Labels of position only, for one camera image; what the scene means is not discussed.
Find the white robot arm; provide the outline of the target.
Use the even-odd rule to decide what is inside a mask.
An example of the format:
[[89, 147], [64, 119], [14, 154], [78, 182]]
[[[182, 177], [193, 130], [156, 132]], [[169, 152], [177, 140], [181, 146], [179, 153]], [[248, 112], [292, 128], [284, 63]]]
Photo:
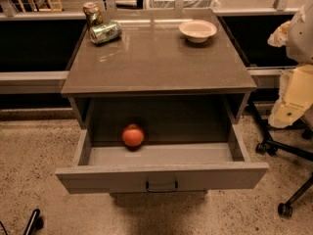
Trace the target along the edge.
[[285, 128], [292, 125], [313, 105], [313, 0], [307, 0], [290, 21], [282, 23], [267, 43], [286, 47], [287, 56], [297, 62], [291, 71], [282, 71], [279, 99], [268, 122]]

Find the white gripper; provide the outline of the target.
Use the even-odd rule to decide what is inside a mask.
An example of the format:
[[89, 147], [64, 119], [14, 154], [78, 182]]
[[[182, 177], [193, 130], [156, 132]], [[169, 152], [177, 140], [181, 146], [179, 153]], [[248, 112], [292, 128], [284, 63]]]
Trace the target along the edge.
[[[287, 44], [291, 22], [278, 26], [267, 43], [273, 47]], [[293, 70], [283, 70], [280, 76], [279, 99], [275, 102], [268, 123], [276, 128], [292, 125], [313, 105], [313, 66], [300, 65]]]

